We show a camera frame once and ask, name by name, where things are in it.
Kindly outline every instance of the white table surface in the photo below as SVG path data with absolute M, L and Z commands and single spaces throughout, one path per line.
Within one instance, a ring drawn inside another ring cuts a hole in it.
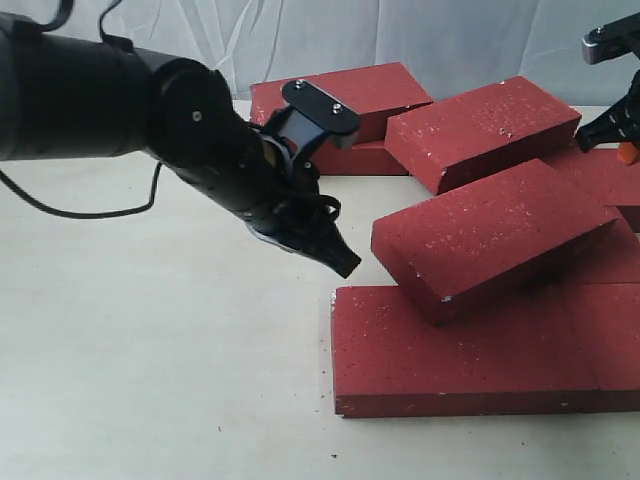
M 145 202 L 154 163 L 2 166 L 93 211 Z M 640 414 L 335 416 L 331 292 L 393 283 L 371 224 L 427 192 L 410 177 L 321 188 L 364 258 L 348 281 L 255 240 L 169 171 L 150 213 L 119 220 L 53 218 L 0 188 L 0 478 L 639 478 Z

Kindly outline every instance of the brick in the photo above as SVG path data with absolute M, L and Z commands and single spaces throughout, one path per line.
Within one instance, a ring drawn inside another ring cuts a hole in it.
M 441 194 L 567 146 L 580 114 L 524 77 L 389 120 L 387 150 Z
M 531 160 L 376 220 L 371 250 L 442 324 L 583 258 L 615 220 Z
M 582 153 L 575 145 L 542 159 L 602 204 L 617 207 L 631 229 L 640 232 L 640 163 L 625 165 L 615 149 Z
M 324 143 L 312 161 L 321 175 L 407 175 L 382 141 L 360 143 L 345 150 Z
M 553 288 L 433 327 L 395 286 L 343 287 L 332 307 L 344 417 L 580 412 L 596 383 Z
M 611 232 L 582 261 L 562 273 L 565 284 L 640 284 L 640 242 L 620 212 Z
M 399 62 L 296 78 L 307 79 L 360 115 L 355 143 L 384 140 L 389 117 L 433 102 Z M 284 107 L 280 89 L 290 80 L 294 78 L 251 86 L 252 122 L 264 125 L 274 110 Z
M 640 285 L 583 285 L 564 296 L 598 394 L 590 412 L 640 410 Z

